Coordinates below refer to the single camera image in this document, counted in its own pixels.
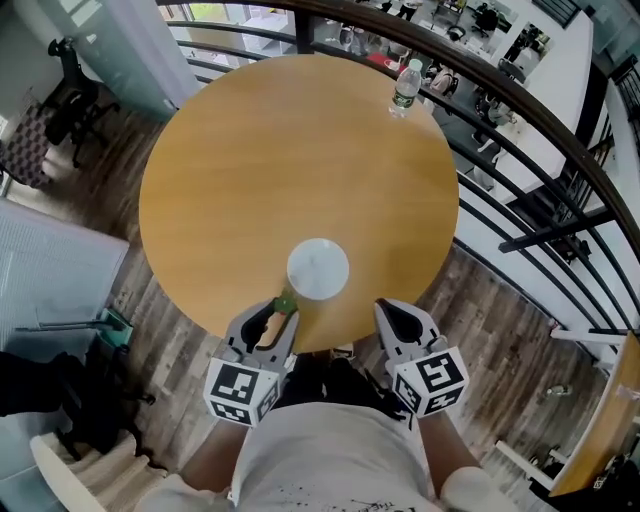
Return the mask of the dark curved handrail railing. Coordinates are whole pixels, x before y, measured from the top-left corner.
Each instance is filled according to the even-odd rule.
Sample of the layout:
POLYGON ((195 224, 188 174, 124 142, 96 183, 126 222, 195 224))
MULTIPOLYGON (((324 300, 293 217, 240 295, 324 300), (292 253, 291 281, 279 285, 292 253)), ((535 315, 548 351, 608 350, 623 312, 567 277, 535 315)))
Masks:
POLYGON ((406 46, 411 52, 449 64, 475 85, 495 93, 538 130, 577 178, 602 200, 586 211, 533 157, 498 135, 500 148, 524 168, 532 185, 481 158, 456 138, 449 148, 494 182, 482 187, 460 173, 462 217, 456 244, 508 281, 556 321, 563 339, 590 346, 618 347, 628 334, 640 338, 640 282, 620 261, 620 253, 599 233, 612 227, 640 263, 640 227, 620 194, 588 150, 560 120, 523 87, 491 65, 424 28, 349 0, 155 0, 160 6, 238 4, 276 8, 295 18, 292 33, 272 29, 263 36, 293 44, 299 52, 347 58, 348 52, 316 40, 314 22, 343 22, 406 46))

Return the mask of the round wooden table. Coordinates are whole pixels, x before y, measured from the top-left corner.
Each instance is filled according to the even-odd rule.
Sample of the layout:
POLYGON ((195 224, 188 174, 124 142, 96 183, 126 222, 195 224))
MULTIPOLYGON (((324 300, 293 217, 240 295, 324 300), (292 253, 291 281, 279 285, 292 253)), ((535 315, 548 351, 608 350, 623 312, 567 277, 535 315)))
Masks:
POLYGON ((223 335, 286 286, 294 248, 337 243, 344 288, 300 300, 295 347, 319 351, 373 331, 378 298, 416 301, 457 224, 451 150, 420 105, 390 113, 394 83, 322 55, 268 58, 214 80, 162 131, 139 225, 150 267, 194 323, 223 335))

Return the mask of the small green and red object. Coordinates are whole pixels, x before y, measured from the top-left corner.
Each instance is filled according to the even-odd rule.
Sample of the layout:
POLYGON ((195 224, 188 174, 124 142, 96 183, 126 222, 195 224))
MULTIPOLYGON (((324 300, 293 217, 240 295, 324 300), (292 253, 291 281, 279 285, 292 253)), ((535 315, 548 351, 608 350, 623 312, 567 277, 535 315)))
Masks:
POLYGON ((295 293, 289 288, 284 288, 274 299, 273 308, 275 313, 284 316, 294 313, 297 310, 295 293))

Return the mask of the person's left forearm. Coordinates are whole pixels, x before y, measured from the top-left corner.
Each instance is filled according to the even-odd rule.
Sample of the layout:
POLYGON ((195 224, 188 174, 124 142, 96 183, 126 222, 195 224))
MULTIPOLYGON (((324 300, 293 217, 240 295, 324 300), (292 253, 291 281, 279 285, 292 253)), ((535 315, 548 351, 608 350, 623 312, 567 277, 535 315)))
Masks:
POLYGON ((226 496, 249 431, 247 425, 218 422, 182 468, 182 480, 197 491, 226 496))

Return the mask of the black equipment heap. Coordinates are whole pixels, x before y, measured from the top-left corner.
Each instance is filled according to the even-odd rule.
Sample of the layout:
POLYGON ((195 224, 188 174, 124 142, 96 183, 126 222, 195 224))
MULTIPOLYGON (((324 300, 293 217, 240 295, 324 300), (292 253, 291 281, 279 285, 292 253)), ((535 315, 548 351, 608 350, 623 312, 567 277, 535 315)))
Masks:
POLYGON ((586 488, 550 497, 549 491, 530 479, 530 491, 558 512, 578 512, 581 506, 603 506, 605 509, 640 511, 640 470, 626 455, 612 458, 604 471, 586 488))

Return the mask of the black mesh office chair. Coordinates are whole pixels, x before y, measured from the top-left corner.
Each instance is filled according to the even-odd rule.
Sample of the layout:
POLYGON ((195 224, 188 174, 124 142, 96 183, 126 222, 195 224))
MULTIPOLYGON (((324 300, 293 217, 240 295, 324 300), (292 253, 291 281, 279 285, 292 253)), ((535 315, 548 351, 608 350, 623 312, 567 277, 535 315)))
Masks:
POLYGON ((84 73, 71 38, 52 40, 47 51, 50 56, 60 59, 63 82, 70 88, 70 94, 54 107, 55 113, 46 125, 45 135, 53 145, 61 144, 69 136, 75 146, 72 163, 79 168, 79 153, 86 136, 92 134, 102 147, 106 147, 107 139, 94 125, 106 113, 119 112, 121 107, 117 102, 106 106, 98 104, 99 86, 84 73))

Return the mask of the white round plate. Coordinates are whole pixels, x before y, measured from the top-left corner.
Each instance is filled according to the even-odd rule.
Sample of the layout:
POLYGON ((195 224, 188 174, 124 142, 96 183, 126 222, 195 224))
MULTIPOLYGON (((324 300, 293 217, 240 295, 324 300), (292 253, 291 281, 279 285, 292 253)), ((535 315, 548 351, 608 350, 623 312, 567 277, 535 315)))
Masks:
POLYGON ((349 270, 347 255, 337 243, 312 238, 291 251, 286 272, 290 285, 299 296, 324 301, 343 290, 349 270))

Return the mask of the clear plastic water bottle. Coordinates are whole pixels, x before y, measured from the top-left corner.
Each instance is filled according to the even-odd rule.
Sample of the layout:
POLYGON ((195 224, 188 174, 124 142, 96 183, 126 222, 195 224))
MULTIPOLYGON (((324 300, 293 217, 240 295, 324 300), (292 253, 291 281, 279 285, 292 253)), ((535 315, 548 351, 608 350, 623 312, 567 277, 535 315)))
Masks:
POLYGON ((413 105, 422 87, 422 67, 422 62, 414 58, 409 61, 408 66, 399 74, 389 108, 394 117, 405 117, 413 105))

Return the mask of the person's black trousers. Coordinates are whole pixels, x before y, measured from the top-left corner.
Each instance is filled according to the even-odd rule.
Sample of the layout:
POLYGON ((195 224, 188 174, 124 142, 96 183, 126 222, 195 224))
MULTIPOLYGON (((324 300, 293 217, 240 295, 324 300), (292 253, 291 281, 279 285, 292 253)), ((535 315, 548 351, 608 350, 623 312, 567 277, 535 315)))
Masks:
POLYGON ((342 357, 298 356, 273 410, 314 402, 371 408, 393 420, 402 419, 397 400, 391 399, 389 394, 381 394, 348 359, 342 357))

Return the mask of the checkered storage box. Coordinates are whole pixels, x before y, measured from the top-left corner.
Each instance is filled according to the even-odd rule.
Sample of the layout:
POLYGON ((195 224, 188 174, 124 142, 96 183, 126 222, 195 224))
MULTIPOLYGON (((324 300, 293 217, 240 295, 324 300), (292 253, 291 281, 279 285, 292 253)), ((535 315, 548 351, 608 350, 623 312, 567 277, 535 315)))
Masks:
POLYGON ((40 104, 29 105, 8 142, 0 145, 0 170, 33 189, 45 188, 52 182, 43 169, 50 147, 46 136, 50 117, 51 111, 40 104))

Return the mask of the person's right forearm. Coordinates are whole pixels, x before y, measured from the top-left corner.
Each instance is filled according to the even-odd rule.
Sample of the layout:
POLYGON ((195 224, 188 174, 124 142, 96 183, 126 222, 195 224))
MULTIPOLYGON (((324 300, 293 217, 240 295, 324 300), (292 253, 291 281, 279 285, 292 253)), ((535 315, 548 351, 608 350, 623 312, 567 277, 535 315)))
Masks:
POLYGON ((458 469, 480 467, 446 412, 418 420, 434 491, 438 498, 448 478, 458 469))

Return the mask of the black balcony railing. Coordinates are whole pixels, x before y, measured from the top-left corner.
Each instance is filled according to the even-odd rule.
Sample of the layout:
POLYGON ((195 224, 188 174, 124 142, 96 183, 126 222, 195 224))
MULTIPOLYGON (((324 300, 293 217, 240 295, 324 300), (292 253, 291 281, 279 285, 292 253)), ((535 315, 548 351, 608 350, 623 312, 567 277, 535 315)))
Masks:
POLYGON ((571 24, 579 11, 584 11, 589 18, 596 12, 592 6, 581 8, 573 0, 531 0, 531 2, 563 29, 571 24))

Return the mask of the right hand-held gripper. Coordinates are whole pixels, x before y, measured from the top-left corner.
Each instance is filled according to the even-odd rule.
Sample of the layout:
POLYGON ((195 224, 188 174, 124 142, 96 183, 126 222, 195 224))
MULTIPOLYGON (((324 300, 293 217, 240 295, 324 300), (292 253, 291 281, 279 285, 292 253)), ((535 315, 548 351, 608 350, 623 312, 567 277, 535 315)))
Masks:
MULTIPOLYGON (((377 333, 390 360, 400 353, 423 353, 437 338, 430 315, 396 299, 374 303, 377 333)), ((406 362, 388 362, 392 391, 410 413, 424 418, 457 404, 468 386, 468 372, 457 346, 406 362)))

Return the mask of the person's white shirt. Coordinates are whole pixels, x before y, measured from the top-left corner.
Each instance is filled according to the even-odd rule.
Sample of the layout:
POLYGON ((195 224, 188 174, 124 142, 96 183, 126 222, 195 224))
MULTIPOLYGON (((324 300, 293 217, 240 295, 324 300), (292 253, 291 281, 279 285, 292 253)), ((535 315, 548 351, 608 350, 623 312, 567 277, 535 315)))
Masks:
POLYGON ((365 407, 306 403, 269 412, 240 451, 226 496, 167 477, 135 512, 518 512, 477 467, 438 498, 416 435, 365 407))

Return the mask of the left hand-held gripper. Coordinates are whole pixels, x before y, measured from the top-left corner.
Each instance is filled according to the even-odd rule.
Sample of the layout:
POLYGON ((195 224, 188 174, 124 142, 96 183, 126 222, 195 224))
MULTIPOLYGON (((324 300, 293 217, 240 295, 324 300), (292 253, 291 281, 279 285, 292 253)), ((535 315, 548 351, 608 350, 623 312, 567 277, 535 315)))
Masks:
POLYGON ((281 396, 299 313, 275 312, 275 302, 264 300, 236 316, 227 329, 230 346, 210 360, 203 398, 218 419, 257 426, 281 396), (246 353, 240 342, 259 346, 246 353))

